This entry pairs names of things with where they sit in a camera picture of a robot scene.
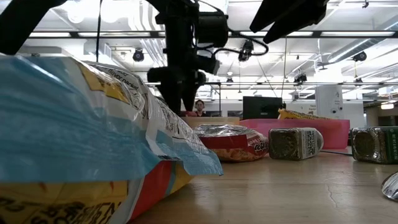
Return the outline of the large green spice jar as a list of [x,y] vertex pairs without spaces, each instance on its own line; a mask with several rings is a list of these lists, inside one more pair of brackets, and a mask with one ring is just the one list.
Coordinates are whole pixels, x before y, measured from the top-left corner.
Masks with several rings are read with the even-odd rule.
[[398,164],[398,126],[354,128],[351,149],[357,161]]

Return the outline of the large silver spoon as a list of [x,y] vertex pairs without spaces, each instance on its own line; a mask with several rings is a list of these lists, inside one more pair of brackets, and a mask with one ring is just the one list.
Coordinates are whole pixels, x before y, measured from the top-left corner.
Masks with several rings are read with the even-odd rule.
[[383,181],[381,191],[385,198],[398,203],[398,171]]

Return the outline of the white label spice jar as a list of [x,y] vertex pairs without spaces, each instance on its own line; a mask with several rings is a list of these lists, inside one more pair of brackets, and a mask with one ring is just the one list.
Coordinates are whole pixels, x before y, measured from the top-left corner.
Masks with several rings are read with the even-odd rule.
[[268,137],[272,159],[306,160],[316,156],[324,145],[322,134],[315,128],[273,128]]

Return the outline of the person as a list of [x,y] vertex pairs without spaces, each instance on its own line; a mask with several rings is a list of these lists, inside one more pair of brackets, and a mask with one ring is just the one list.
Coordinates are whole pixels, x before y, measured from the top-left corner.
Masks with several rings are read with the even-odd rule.
[[195,108],[196,108],[196,116],[197,117],[205,117],[207,116],[205,112],[205,104],[202,100],[197,100],[195,102]]

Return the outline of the white pillar cabinet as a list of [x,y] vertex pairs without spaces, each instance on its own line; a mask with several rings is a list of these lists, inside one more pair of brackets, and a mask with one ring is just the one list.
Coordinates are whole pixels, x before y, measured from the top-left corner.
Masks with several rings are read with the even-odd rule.
[[343,93],[339,85],[320,85],[315,89],[317,115],[331,119],[344,119]]

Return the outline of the yellow ramen packet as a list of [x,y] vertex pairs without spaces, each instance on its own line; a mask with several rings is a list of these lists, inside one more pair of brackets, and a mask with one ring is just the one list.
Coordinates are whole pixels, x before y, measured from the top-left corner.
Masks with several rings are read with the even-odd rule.
[[279,112],[278,119],[328,119],[322,116],[315,116],[313,114],[305,114],[287,109],[279,109],[278,112]]

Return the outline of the silver ceiling duct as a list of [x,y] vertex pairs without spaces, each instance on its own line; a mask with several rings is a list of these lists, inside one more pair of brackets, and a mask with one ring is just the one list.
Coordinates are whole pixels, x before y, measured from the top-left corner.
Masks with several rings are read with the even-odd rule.
[[[384,31],[398,31],[398,15],[389,19],[387,22],[379,26]],[[386,37],[369,38],[369,39],[357,39],[352,43],[344,46],[336,52],[329,55],[324,62],[317,62],[318,66],[325,66],[329,64],[338,63],[347,58],[353,57],[364,50],[381,43],[386,40]]]

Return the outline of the red ramen packet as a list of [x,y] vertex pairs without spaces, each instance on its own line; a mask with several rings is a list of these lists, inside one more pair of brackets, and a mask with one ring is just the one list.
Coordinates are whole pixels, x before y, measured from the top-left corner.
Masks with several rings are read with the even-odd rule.
[[221,161],[249,162],[269,152],[269,140],[263,134],[234,124],[201,124],[193,129],[202,143]]

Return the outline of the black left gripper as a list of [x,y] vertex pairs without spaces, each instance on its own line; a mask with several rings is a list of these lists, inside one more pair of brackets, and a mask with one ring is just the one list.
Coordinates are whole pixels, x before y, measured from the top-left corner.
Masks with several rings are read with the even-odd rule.
[[176,114],[181,112],[181,100],[186,111],[192,111],[195,104],[198,83],[185,82],[165,83],[166,81],[185,81],[191,78],[195,72],[202,70],[206,73],[216,74],[220,68],[220,62],[215,56],[199,55],[198,51],[205,50],[200,47],[190,47],[186,51],[162,49],[167,57],[171,53],[172,61],[167,59],[167,66],[151,68],[147,72],[148,82],[162,82],[157,86],[165,103]]

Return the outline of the pink plastic bin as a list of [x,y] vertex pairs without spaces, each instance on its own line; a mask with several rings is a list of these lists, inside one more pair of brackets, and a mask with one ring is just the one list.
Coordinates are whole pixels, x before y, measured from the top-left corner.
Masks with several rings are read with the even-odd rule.
[[266,137],[273,128],[315,128],[323,136],[323,149],[345,149],[350,129],[349,120],[345,119],[245,119],[240,125]]

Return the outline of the white ceiling air unit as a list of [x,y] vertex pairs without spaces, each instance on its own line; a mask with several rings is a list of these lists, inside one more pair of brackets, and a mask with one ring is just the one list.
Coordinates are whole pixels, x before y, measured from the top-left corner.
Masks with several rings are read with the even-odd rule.
[[99,45],[97,45],[95,40],[87,40],[83,44],[83,51],[85,54],[92,53],[93,55],[96,55],[96,49],[98,49],[99,55],[102,54],[108,57],[112,56],[111,47],[106,42],[99,41]]

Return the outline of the black monitor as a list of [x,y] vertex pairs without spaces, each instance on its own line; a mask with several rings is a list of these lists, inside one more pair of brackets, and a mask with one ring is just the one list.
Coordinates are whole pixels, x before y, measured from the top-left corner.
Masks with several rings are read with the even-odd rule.
[[282,98],[244,96],[243,120],[245,119],[277,119],[282,108]]

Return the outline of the black background frame stand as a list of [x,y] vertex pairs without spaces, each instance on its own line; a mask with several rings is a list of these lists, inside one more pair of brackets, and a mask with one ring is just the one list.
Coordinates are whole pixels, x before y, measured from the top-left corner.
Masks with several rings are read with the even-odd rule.
[[204,111],[208,111],[211,116],[222,117],[221,103],[221,84],[218,82],[205,82],[199,87],[196,100],[202,100],[205,105]]

